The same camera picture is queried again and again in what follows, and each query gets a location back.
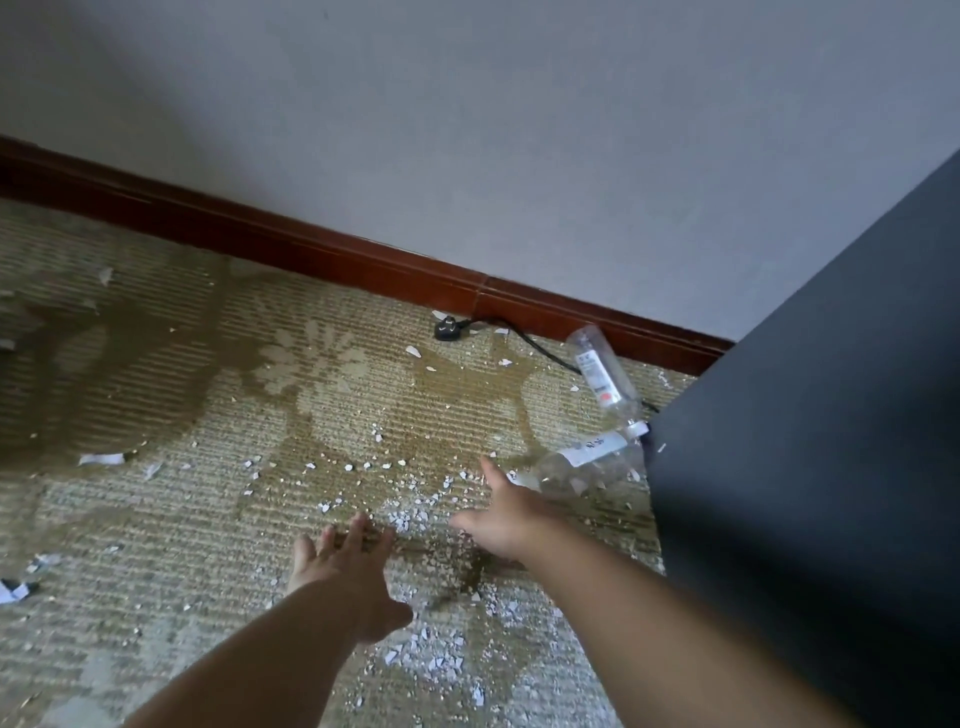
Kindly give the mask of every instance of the person's right arm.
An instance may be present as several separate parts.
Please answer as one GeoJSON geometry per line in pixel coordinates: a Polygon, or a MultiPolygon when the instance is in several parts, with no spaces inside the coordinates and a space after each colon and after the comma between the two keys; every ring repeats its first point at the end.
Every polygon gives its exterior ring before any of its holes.
{"type": "Polygon", "coordinates": [[[625,726],[850,726],[847,714],[658,574],[580,533],[486,458],[486,511],[450,524],[522,563],[564,612],[625,726]]]}

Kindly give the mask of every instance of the baseboard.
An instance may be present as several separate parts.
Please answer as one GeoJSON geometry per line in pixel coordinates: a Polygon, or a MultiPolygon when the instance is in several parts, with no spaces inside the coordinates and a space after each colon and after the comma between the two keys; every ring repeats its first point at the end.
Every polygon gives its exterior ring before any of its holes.
{"type": "Polygon", "coordinates": [[[497,279],[354,235],[0,136],[0,197],[236,255],[464,316],[503,316],[565,339],[597,324],[622,356],[691,375],[732,342],[497,279]]]}

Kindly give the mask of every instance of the hand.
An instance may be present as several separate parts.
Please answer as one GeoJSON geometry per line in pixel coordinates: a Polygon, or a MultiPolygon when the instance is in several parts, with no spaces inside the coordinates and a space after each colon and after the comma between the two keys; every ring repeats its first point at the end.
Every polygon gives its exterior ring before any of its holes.
{"type": "Polygon", "coordinates": [[[511,483],[488,458],[480,458],[480,467],[492,490],[490,508],[455,513],[450,525],[466,531],[490,553],[522,561],[523,543],[533,526],[559,519],[543,496],[511,483]]]}
{"type": "Polygon", "coordinates": [[[337,529],[327,526],[320,534],[319,548],[309,536],[294,542],[294,568],[287,594],[315,581],[339,580],[348,595],[354,597],[358,617],[357,640],[379,642],[391,632],[409,624],[410,605],[390,599],[383,568],[394,545],[394,530],[388,528],[369,553],[364,553],[363,533],[367,516],[357,513],[351,520],[344,544],[334,544],[337,529]]]}

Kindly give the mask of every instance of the black plug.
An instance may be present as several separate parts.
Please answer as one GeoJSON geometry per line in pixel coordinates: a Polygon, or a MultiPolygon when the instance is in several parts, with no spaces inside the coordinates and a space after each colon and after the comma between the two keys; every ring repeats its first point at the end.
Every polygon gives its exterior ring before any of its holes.
{"type": "Polygon", "coordinates": [[[433,327],[433,337],[437,341],[457,341],[469,324],[469,321],[460,322],[452,316],[447,316],[433,327]]]}

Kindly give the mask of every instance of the patterned carpet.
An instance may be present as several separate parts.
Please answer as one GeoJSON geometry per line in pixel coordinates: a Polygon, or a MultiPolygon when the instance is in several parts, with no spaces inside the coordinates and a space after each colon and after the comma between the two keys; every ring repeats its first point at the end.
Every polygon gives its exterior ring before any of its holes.
{"type": "MultiPolygon", "coordinates": [[[[515,335],[442,344],[418,306],[6,201],[0,290],[0,576],[37,584],[0,605],[0,726],[115,725],[358,508],[402,529],[417,615],[351,659],[324,725],[617,724],[537,586],[445,524],[483,502],[481,453],[520,468],[605,428],[578,377],[515,335]]],[[[626,366],[661,405],[691,381],[626,366]]],[[[639,486],[570,510],[660,567],[639,486]]]]}

